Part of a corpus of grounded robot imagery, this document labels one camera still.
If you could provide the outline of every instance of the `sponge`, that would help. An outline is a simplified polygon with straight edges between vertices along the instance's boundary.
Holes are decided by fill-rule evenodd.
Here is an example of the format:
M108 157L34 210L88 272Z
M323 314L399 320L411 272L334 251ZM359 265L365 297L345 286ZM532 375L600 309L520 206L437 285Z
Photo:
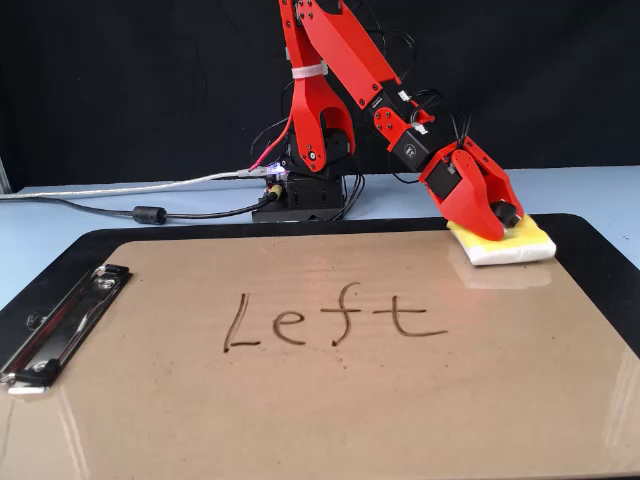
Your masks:
M458 239L473 265L534 262L553 258L556 254L556 244L529 215L525 215L515 228L507 229L505 238L499 241L485 240L454 222L449 222L447 228Z

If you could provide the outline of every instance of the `red robot arm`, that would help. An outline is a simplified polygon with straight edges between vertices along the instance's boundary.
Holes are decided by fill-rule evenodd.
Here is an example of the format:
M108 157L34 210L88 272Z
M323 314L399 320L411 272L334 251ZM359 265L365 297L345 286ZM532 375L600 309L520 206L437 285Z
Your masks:
M343 1L278 1L295 79L290 115L309 170L326 166L323 127L345 132L351 154L356 145L349 112L322 74L326 62L389 141L388 151L421 172L442 215L501 240L524 215L506 173L471 138L455 139L448 119L415 112L418 104Z

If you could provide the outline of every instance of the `cardboard surface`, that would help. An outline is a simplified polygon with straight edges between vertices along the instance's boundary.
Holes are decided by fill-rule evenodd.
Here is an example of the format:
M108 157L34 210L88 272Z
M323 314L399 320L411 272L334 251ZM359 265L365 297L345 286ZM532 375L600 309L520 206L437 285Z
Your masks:
M640 472L640 361L555 261L448 232L132 243L134 277L44 396L0 394L0 478ZM345 294L351 329L338 309ZM231 347L241 297L248 305ZM427 337L401 335L447 330ZM303 322L282 325L293 311ZM288 315L284 322L298 317Z

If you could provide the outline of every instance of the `black cable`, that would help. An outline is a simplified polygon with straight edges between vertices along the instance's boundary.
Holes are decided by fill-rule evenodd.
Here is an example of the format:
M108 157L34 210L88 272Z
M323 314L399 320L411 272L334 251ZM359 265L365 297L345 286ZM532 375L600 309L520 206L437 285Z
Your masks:
M275 193L270 193L267 198L260 200L255 205L250 205L248 207L239 208L237 210L231 210L229 212L220 212L220 213L167 213L167 218L173 219L181 219L181 220L206 220L210 218L225 218L225 217L233 217L235 215L242 215L243 213L253 212L259 208L264 207L265 205L269 205L270 203L275 202L278 199L278 195Z
M0 202L36 202L36 203L55 203L65 207L73 208L81 212L95 213L98 215L108 215L111 217L133 217L131 210L109 210L105 208L88 207L77 203L63 200L62 198L51 197L33 197L33 198L0 198Z
M282 113L283 117L287 116L287 114L284 111L284 97L287 95L287 90L289 90L294 83L295 83L295 80L291 80L289 83L287 83L287 86L284 87L284 90L282 90L282 93L280 94L280 113Z
M430 88L428 90L420 90L416 93L414 93L411 98L416 98L416 97L424 97L424 96L429 96L428 100L425 100L424 102L418 104L418 106L416 108L413 109L413 112L411 112L411 123L415 122L416 119L418 118L418 114L420 113L421 110L424 110L427 107L435 107L436 105L439 105L442 102L443 96L442 94L436 90L435 88Z
M267 132L269 132L270 130L282 125L283 123L287 123L288 120L289 118L283 118L279 122L276 122L273 125L268 126L263 131L261 131L256 138L253 139L253 142L251 142L251 148L249 149L249 155L251 156L252 160L254 161L257 160L254 156L254 152L255 152L256 146L258 145L258 142L260 142L260 139L264 137L267 134Z
M164 208L161 207L135 207L133 210L109 210L104 208L88 207L86 205L80 205L70 202L69 200L63 200L61 198L51 197L32 197L32 198L0 198L0 202L36 202L36 203L54 203L57 205L63 205L65 207L73 208L85 213L93 213L98 215L108 215L113 217L131 217L138 223L162 225L168 218L172 219L184 219L184 220L206 220L211 218L225 218L233 217L235 215L241 215L243 213L252 212L259 208L264 207L278 199L278 195L275 192L270 192L269 195L260 200L254 205L248 207L239 208L237 210L231 210L229 212L219 213L202 213L202 214L187 214L187 213L167 213Z
M353 189L351 190L351 194L349 195L344 206L340 210L338 210L338 212L336 212L333 217L331 217L331 221L341 220L349 213L349 211L353 208L353 206L360 198L360 195L362 195L365 185L366 179L364 178L364 175L362 175L361 173L356 173L356 179L353 182Z
M369 2L367 2L365 0L360 0L358 5L353 7L351 9L351 11L355 12L362 5L367 7L367 10L369 10L369 13L371 13L371 17L373 18L373 21L375 22L376 26L378 27L379 30L382 30L382 27L380 26L380 22L378 21L378 17L376 17L376 14L374 13L373 8L371 8L371 5L369 5ZM382 51L381 51L381 53L382 53L383 57L387 58L387 37L384 36L384 33L382 34Z
M420 180L405 180L401 178L396 172L391 170L391 152L387 153L387 166L389 167L389 173L396 177L399 182L402 182L406 185L413 185L414 183L418 183Z
M367 33L381 33L399 38L411 49L411 51L413 52L413 61L411 62L411 65L409 65L409 68L407 68L407 70L405 70L405 72L399 77L401 81L404 81L407 75L409 75L409 72L411 72L415 64L418 62L418 45L416 44L416 41L413 39L413 37L411 37L411 35L406 32L388 28L365 28L365 30L367 31Z

